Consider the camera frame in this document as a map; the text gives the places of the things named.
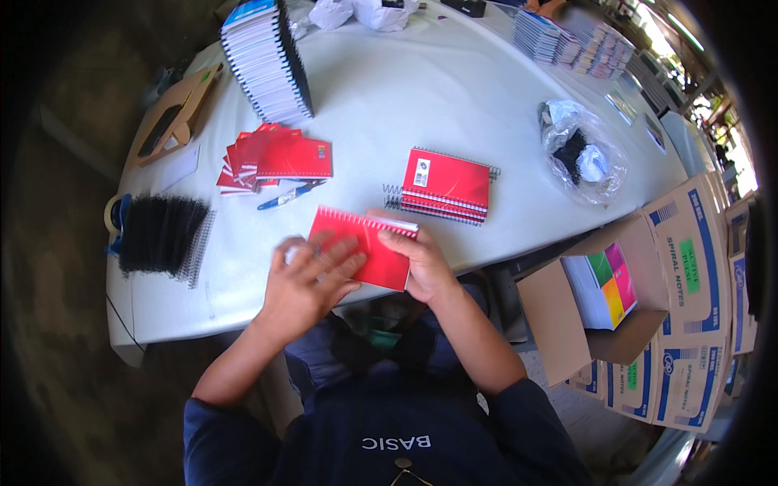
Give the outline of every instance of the white paper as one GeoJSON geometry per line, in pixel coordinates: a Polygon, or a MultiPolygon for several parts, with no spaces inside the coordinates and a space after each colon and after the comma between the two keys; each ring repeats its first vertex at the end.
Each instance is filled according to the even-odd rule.
{"type": "Polygon", "coordinates": [[[200,157],[200,145],[192,150],[187,150],[173,159],[162,172],[162,192],[186,179],[197,170],[200,157]]]}

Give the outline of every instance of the colorful notebook cover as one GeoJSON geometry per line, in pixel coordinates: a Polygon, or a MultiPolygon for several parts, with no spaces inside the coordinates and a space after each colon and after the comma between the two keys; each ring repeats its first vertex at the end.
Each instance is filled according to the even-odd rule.
{"type": "Polygon", "coordinates": [[[603,253],[587,255],[594,276],[608,304],[615,329],[637,304],[635,289],[619,244],[614,242],[603,253]]]}
{"type": "Polygon", "coordinates": [[[489,167],[411,149],[402,193],[486,212],[489,208],[489,167]]]}
{"type": "Polygon", "coordinates": [[[399,292],[405,290],[410,262],[407,257],[386,248],[378,240],[378,232],[381,229],[388,229],[415,240],[419,231],[418,225],[392,219],[355,215],[319,206],[314,224],[310,228],[310,235],[324,229],[333,230],[335,236],[321,248],[323,251],[344,236],[352,235],[356,236],[359,241],[355,253],[362,252],[367,255],[367,262],[354,274],[353,280],[391,288],[399,292]]]}

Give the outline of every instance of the barcode sticker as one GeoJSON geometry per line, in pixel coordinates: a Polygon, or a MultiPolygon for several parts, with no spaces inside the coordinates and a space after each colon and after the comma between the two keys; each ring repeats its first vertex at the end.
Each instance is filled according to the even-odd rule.
{"type": "Polygon", "coordinates": [[[429,176],[429,160],[416,160],[416,177],[413,179],[414,186],[427,187],[427,176],[429,176]]]}

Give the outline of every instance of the plastic bag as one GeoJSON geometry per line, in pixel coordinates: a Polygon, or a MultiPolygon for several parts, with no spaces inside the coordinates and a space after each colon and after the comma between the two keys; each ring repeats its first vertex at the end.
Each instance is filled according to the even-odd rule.
{"type": "Polygon", "coordinates": [[[333,30],[343,25],[353,13],[352,0],[319,0],[309,17],[322,30],[333,30]]]}
{"type": "Polygon", "coordinates": [[[403,30],[411,13],[405,8],[384,7],[381,0],[352,0],[359,23],[378,32],[403,30]]]}
{"type": "Polygon", "coordinates": [[[289,22],[289,33],[294,40],[302,39],[311,26],[310,11],[314,7],[311,0],[286,0],[286,17],[289,22]]]}
{"type": "Polygon", "coordinates": [[[573,100],[546,100],[538,122],[546,166],[563,192],[584,205],[615,201],[627,162],[602,120],[573,100]]]}

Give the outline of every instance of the white notebook stack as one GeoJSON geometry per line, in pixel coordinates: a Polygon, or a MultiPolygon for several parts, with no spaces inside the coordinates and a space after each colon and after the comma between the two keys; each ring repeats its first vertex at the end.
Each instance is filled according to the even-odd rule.
{"type": "Polygon", "coordinates": [[[312,118],[308,81],[283,0],[238,5],[221,38],[227,61],[262,121],[291,125],[312,118]]]}
{"type": "Polygon", "coordinates": [[[544,17],[519,10],[513,20],[513,45],[533,61],[550,65],[554,61],[560,30],[544,17]]]}

